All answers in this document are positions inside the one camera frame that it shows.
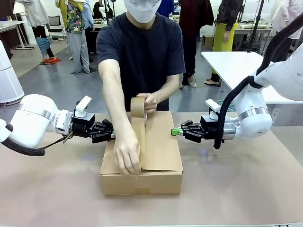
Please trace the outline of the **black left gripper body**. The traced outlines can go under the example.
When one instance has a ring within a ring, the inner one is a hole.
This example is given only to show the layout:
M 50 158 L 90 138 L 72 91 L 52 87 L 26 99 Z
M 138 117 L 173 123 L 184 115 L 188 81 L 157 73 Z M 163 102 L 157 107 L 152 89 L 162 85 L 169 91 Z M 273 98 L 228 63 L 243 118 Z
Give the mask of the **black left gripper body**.
M 89 137 L 90 128 L 95 122 L 95 115 L 87 113 L 84 117 L 74 116 L 72 119 L 73 136 L 87 138 Z

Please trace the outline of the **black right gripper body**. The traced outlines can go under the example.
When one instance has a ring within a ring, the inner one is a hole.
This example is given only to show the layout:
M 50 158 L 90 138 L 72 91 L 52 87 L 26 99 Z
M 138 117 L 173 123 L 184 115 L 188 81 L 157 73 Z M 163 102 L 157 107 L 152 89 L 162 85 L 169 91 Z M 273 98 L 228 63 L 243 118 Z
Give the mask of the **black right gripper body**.
M 212 120 L 208 115 L 202 115 L 200 118 L 202 138 L 205 140 L 214 140 L 218 138 L 218 121 Z

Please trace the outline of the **person's right hand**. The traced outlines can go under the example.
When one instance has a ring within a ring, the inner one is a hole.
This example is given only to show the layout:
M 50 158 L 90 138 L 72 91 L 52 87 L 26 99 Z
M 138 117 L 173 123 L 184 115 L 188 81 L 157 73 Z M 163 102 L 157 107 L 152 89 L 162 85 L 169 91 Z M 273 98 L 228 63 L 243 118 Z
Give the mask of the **person's right hand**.
M 139 162 L 140 145 L 135 134 L 116 138 L 114 156 L 116 165 L 124 175 L 137 175 L 141 170 Z

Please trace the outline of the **person's left hand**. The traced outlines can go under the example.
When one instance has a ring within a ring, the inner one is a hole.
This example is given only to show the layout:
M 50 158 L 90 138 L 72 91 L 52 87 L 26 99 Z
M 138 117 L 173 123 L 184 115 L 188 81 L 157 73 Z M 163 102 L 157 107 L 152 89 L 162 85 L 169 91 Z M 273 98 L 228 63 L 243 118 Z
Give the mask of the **person's left hand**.
M 144 112 L 146 114 L 154 113 L 157 110 L 158 100 L 155 93 L 140 93 L 136 97 L 144 98 Z

